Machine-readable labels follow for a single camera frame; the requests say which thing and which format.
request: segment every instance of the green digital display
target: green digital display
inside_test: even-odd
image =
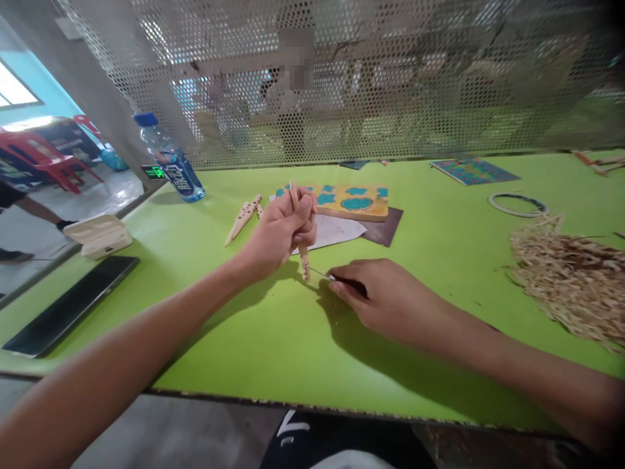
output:
[[[165,173],[160,166],[142,165],[141,169],[150,179],[165,179]]]

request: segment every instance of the hand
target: hand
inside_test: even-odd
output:
[[[299,207],[294,212],[291,194],[286,191],[274,199],[264,211],[252,237],[238,257],[250,275],[251,281],[259,281],[272,275],[295,248],[303,244],[311,246],[317,237],[317,198],[306,188],[298,187]]]
[[[463,332],[463,315],[468,313],[389,259],[352,261],[330,269],[328,274],[365,285],[368,298],[340,281],[330,283],[330,288],[354,309],[367,328],[387,339],[439,354]]]

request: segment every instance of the perforated metal screen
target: perforated metal screen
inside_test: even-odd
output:
[[[199,169],[625,143],[617,41],[575,0],[62,0]]]

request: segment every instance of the window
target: window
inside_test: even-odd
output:
[[[0,61],[0,111],[13,106],[40,104],[39,99]]]

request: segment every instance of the shoe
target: shoe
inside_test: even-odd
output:
[[[69,226],[69,225],[73,225],[74,223],[78,223],[78,222],[77,221],[61,220],[59,223],[57,223],[57,230],[59,230],[60,232],[63,232],[63,228],[65,228],[66,226]]]
[[[34,254],[23,253],[22,251],[0,251],[0,264],[3,265],[17,265],[30,261]]]

